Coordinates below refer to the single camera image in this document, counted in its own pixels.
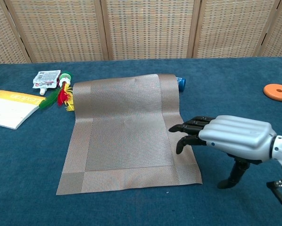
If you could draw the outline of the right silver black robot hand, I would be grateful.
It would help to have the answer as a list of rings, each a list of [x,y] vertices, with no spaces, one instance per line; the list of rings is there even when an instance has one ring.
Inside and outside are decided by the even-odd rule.
[[[270,160],[277,136],[268,122],[232,115],[195,116],[172,126],[169,132],[186,133],[177,142],[177,154],[186,145],[207,145],[234,158],[232,171],[227,179],[218,183],[219,189],[236,186],[250,164],[258,165]]]

